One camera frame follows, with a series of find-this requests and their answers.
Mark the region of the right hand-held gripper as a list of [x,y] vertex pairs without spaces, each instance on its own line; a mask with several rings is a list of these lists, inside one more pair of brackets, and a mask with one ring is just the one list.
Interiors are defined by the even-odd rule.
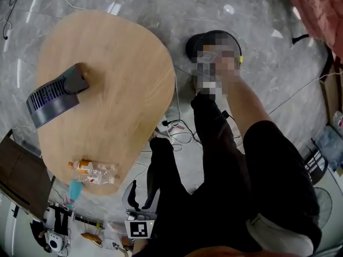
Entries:
[[241,51],[237,43],[201,44],[192,59],[196,93],[212,101],[226,94],[226,84],[240,76]]

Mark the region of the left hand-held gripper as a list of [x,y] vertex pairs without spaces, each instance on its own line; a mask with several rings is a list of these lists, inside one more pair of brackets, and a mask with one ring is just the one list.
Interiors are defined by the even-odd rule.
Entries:
[[[160,188],[160,172],[155,164],[150,164],[147,171],[147,200],[143,209],[151,207],[156,192]],[[126,211],[125,228],[130,239],[150,239],[157,215],[139,208],[136,201],[137,181],[133,180],[126,188],[122,202]]]

